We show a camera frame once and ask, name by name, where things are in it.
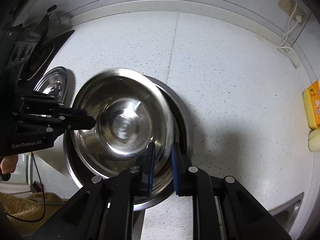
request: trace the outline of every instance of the orange packaging label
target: orange packaging label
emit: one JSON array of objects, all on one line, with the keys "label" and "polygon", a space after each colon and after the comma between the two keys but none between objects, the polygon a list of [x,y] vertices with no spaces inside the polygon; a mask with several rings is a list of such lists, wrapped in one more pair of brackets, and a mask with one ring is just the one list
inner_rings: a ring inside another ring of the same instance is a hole
[{"label": "orange packaging label", "polygon": [[313,113],[315,115],[316,119],[316,125],[317,127],[320,126],[320,88],[319,88],[319,82],[314,82],[309,88],[308,92],[311,98],[311,104]]}]

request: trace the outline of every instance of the white cable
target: white cable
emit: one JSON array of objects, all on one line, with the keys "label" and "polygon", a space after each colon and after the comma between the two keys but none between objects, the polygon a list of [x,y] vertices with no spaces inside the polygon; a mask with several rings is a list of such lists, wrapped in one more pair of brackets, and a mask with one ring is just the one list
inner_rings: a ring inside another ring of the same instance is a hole
[{"label": "white cable", "polygon": [[[294,9],[293,9],[293,11],[292,11],[292,13],[291,13],[291,15],[290,15],[290,18],[289,18],[289,21],[288,21],[288,24],[287,24],[287,32],[283,35],[283,37],[282,37],[282,43],[278,46],[278,50],[279,50],[280,52],[284,53],[284,54],[290,59],[290,61],[292,62],[292,64],[294,65],[295,68],[297,68],[297,67],[299,66],[299,56],[298,56],[297,52],[296,52],[293,48],[288,47],[288,46],[283,46],[283,45],[286,43],[286,41],[287,41],[287,39],[288,39],[288,36],[289,36],[289,33],[292,32],[292,31],[295,29],[295,27],[298,25],[298,23],[301,22],[301,20],[302,20],[302,19],[301,19],[301,16],[300,16],[300,15],[297,15],[296,18],[295,18],[296,23],[295,23],[294,26],[289,30],[290,21],[291,21],[293,15],[294,15],[294,13],[295,13],[296,10],[297,10],[297,7],[298,7],[298,0],[296,0],[296,4],[295,4],[295,6],[294,6]],[[295,54],[297,55],[298,64],[294,63],[294,62],[292,61],[292,59],[289,57],[288,52],[289,52],[290,50],[294,51]]]}]

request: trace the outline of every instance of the white plug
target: white plug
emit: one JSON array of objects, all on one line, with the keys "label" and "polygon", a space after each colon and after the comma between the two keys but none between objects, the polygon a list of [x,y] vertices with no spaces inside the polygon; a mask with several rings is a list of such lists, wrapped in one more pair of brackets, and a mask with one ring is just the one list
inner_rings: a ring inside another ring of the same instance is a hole
[{"label": "white plug", "polygon": [[301,17],[301,15],[296,15],[296,20],[297,20],[297,22],[298,23],[301,23],[302,22],[302,17]]}]

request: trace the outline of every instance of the black cable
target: black cable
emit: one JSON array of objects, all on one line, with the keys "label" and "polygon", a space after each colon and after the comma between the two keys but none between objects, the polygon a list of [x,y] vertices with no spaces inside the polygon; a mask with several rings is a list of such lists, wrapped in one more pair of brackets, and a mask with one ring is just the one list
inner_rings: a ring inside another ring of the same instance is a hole
[{"label": "black cable", "polygon": [[42,216],[39,218],[39,219],[36,219],[36,220],[25,220],[25,219],[21,219],[21,218],[17,218],[13,215],[10,215],[8,214],[7,212],[5,212],[5,214],[11,218],[14,218],[16,220],[19,220],[19,221],[22,221],[22,222],[28,222],[28,223],[36,223],[36,222],[39,222],[41,221],[43,218],[44,218],[44,215],[45,215],[45,197],[44,197],[44,187],[42,185],[42,181],[41,181],[41,178],[40,178],[40,174],[39,174],[39,171],[38,171],[38,167],[37,167],[37,164],[36,164],[36,160],[35,160],[35,157],[33,156],[33,152],[31,152],[31,156],[33,158],[33,162],[35,163],[35,166],[36,166],[36,170],[37,170],[37,173],[38,173],[38,177],[39,177],[39,180],[40,180],[40,184],[41,184],[41,187],[42,187],[42,196],[43,196],[43,213],[42,213]]}]

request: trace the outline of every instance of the black handle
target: black handle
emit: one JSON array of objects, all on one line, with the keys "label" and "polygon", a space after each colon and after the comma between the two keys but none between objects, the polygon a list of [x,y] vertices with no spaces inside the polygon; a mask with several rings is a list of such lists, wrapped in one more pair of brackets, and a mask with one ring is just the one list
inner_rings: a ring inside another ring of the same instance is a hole
[{"label": "black handle", "polygon": [[0,175],[3,181],[8,181],[11,178],[11,173],[2,174],[1,167],[0,167]]}]

